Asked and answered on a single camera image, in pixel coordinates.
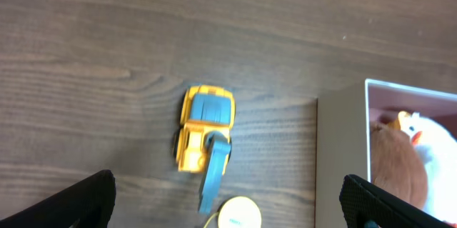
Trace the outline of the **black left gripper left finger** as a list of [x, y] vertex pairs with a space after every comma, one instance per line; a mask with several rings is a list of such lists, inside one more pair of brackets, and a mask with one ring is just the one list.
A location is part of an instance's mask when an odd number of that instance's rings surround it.
[[115, 199], [115, 178], [105, 169], [1, 220], [1, 226], [107, 227]]

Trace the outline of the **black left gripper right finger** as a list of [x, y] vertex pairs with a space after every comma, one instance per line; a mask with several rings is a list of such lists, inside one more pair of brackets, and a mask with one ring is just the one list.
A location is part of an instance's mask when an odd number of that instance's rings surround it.
[[339, 202], [348, 228], [451, 228], [355, 174], [344, 177]]

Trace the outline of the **brown furry plush toy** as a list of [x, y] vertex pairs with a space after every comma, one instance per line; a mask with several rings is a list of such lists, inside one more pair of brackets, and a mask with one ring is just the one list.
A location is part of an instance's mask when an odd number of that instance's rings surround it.
[[371, 183], [423, 209], [428, 177], [410, 137], [380, 122], [370, 123]]

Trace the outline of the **white plush duck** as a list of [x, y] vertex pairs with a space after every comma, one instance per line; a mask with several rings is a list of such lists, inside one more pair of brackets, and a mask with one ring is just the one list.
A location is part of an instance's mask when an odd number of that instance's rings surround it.
[[456, 139], [438, 122], [418, 112], [400, 111], [389, 124], [410, 138], [428, 177], [423, 211], [456, 226]]

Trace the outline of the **yellow toy truck grey cannon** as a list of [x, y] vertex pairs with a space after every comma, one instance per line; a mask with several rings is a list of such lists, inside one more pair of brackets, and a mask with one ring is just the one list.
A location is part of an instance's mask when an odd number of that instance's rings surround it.
[[209, 214], [229, 162], [236, 103], [231, 91], [190, 86], [184, 94], [174, 158], [179, 172], [201, 174], [198, 211]]

